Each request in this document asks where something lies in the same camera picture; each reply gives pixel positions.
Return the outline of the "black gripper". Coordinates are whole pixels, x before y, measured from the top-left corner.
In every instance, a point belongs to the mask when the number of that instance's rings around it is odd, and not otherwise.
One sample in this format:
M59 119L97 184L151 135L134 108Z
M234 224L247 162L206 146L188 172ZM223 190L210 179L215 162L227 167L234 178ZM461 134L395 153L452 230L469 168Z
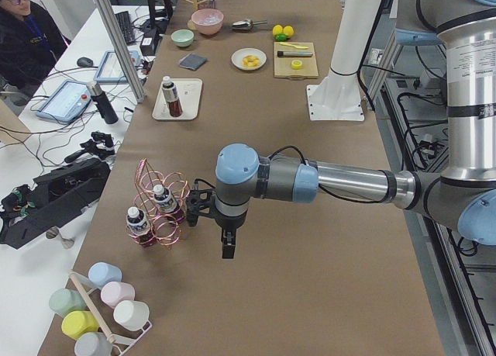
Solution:
M247 211L227 216L216 210L215 221L221 227L222 259L233 259L236 251L236 231L245 223Z

